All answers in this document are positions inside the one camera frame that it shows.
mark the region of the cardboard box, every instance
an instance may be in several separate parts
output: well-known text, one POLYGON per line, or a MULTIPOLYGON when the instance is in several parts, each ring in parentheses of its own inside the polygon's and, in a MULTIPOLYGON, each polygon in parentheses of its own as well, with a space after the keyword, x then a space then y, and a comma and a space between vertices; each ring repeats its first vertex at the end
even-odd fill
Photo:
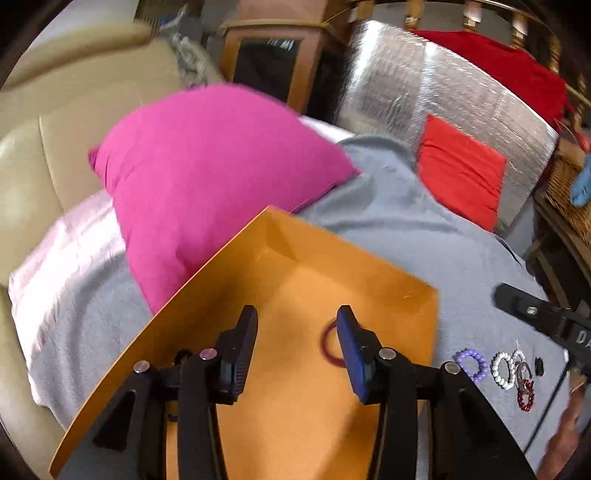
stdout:
MULTIPOLYGON (((180 349, 212 346, 245 304, 259 314, 246 388, 234 406, 217 408, 229 478, 365 478, 378 407, 362 406, 346 371, 325 360, 321 332, 349 304, 384 346, 430 365, 437 291, 271 207, 201 268, 114 363, 66 433, 51 474, 57 476, 136 361, 161 368, 180 349)), ((332 341, 338 350, 336 334, 332 341)))

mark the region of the bracelet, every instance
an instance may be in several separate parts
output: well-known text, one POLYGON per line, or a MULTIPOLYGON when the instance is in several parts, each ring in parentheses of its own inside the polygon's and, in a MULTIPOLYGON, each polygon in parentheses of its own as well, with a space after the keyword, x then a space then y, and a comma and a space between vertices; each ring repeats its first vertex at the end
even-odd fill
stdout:
POLYGON ((456 352, 453 359, 458 365, 460 365, 460 367, 462 367, 462 370, 468 374, 474 383, 478 383, 486 376, 486 359, 476 350, 472 348, 464 348, 461 352, 456 352), (462 365, 464 359, 469 356, 478 362, 478 372, 473 375, 470 375, 462 365))
POLYGON ((330 322, 324 328, 324 330, 322 330, 322 334, 320 335, 320 351, 322 352, 322 355, 328 363, 334 365, 335 367, 345 368, 345 360, 342 358, 335 357, 329 351, 329 336, 330 332, 332 332, 333 330, 336 330, 336 319, 330 322))
POLYGON ((491 365, 491 373, 495 379, 495 382, 497 383, 497 385, 499 385, 499 387, 503 388, 504 390, 510 390, 514 387, 514 385, 515 385, 515 362, 513 361, 513 358, 511 357, 511 355, 509 355, 507 352, 498 352, 493 357, 492 365, 491 365), (504 360, 505 362, 507 362, 507 367, 509 368, 509 378, 507 380, 502 378, 501 374, 499 373, 499 364, 501 363, 501 360, 504 360))
POLYGON ((523 380, 523 385, 525 386, 525 388, 527 389, 528 392, 527 393, 523 393, 522 391, 517 392, 517 404, 519 405, 519 408, 521 410, 530 411, 531 407, 534 406, 534 399, 535 399, 534 381, 533 380, 523 380), (524 395, 528 396, 527 403, 525 403, 523 400, 524 395))
POLYGON ((521 350, 515 350, 513 355, 511 355, 513 359, 513 363, 518 364, 520 362, 525 362, 525 354, 521 350))

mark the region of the pink pillow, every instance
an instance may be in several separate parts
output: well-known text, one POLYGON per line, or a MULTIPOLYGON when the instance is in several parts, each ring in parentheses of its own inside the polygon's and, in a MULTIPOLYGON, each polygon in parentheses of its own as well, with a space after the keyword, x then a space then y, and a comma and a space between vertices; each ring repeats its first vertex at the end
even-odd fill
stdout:
POLYGON ((228 85, 137 109, 89 160, 153 312, 265 207, 299 210, 358 173, 283 104, 228 85))

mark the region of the red rubber band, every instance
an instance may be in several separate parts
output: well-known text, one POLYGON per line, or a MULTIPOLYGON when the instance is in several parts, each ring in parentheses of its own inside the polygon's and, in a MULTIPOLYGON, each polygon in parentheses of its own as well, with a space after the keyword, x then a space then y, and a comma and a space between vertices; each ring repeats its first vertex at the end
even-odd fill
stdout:
POLYGON ((523 410, 523 411, 530 411, 531 410, 531 407, 534 406, 534 399, 535 399, 534 381, 533 380, 523 380, 523 385, 531 393, 525 394, 525 393, 522 393, 522 392, 518 391, 517 392, 517 404, 519 405, 519 408, 521 410, 523 410), (525 403, 524 400, 523 400, 523 396, 524 395, 527 395, 528 396, 527 403, 525 403))
POLYGON ((330 332, 336 328, 336 319, 330 322, 326 328, 322 331, 322 335, 320 335, 320 351, 326 361, 331 365, 339 368, 345 368, 345 360, 342 358, 337 358, 329 352, 328 341, 330 332))

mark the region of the metal screw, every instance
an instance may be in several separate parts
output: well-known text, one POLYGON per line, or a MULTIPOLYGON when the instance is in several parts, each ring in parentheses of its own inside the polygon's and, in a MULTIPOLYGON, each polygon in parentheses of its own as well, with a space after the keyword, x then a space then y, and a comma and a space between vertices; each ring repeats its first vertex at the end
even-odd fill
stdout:
POLYGON ((396 350, 384 347, 379 350, 378 355, 383 360, 394 360, 396 358, 396 350))
POLYGON ((460 373, 460 370, 462 370, 460 365, 458 365, 455 362, 447 362, 445 364, 445 371, 449 374, 457 375, 458 373, 460 373))
POLYGON ((217 351, 215 348, 204 348, 199 352, 201 360, 213 360, 217 357, 217 351))
POLYGON ((144 372, 147 372, 148 370, 150 370, 150 362, 148 362, 147 360, 140 360, 139 362, 136 362, 134 365, 134 372, 137 374, 142 374, 144 372))

